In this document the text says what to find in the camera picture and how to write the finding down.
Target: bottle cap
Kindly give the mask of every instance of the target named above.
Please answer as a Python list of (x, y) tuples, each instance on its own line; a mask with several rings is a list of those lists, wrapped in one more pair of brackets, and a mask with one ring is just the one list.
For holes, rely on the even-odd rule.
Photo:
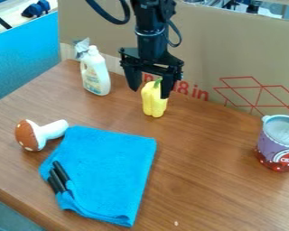
[(89, 55), (98, 55), (97, 46), (89, 46)]

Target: can lid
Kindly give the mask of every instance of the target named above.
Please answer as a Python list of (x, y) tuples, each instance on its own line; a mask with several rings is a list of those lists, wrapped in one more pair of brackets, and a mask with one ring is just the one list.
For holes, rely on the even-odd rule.
[(275, 141), (289, 146), (289, 116), (270, 116), (264, 124), (264, 131)]

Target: yellow pepper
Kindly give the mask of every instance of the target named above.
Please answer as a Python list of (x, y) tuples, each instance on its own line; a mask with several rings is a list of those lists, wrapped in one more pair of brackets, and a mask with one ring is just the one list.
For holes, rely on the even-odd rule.
[(166, 110), (168, 98), (161, 98), (161, 81), (162, 78), (158, 78), (148, 82), (141, 90), (143, 110), (147, 116), (161, 117)]

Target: blue wall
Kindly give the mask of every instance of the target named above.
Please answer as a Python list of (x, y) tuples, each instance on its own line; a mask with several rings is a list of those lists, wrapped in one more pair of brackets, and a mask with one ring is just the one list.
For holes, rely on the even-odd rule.
[(57, 12), (0, 33), (0, 98), (58, 62)]

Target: white mushroom stem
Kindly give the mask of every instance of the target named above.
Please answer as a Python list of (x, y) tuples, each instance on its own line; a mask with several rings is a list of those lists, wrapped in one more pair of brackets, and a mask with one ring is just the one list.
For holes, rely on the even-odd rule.
[(41, 126), (40, 132), (47, 140), (52, 140), (63, 136), (68, 127), (69, 124), (67, 123), (67, 121), (61, 119), (51, 124)]
[(26, 122), (31, 125), (34, 131), (38, 143), (38, 150), (43, 149), (47, 143), (47, 140), (56, 139), (63, 136), (66, 129), (69, 127), (69, 124), (64, 119), (58, 120), (45, 126), (38, 126), (35, 122), (28, 119)]

